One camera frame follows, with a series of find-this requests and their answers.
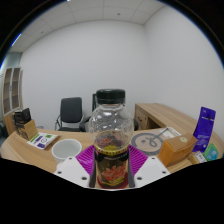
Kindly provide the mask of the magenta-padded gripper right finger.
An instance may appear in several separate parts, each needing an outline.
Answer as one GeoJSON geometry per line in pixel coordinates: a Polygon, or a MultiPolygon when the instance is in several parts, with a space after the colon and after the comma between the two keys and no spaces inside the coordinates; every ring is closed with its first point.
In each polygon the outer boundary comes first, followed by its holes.
{"type": "Polygon", "coordinates": [[[156,156],[147,156],[132,145],[129,149],[128,181],[130,188],[140,188],[170,174],[156,156]]]}

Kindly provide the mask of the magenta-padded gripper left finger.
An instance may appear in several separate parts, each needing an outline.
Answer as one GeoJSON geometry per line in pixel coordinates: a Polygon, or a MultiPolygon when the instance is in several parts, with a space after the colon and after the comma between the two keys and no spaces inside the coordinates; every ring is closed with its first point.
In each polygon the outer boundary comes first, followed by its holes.
{"type": "Polygon", "coordinates": [[[55,175],[84,188],[94,188],[96,183],[95,147],[87,147],[77,156],[59,163],[55,175]]]}

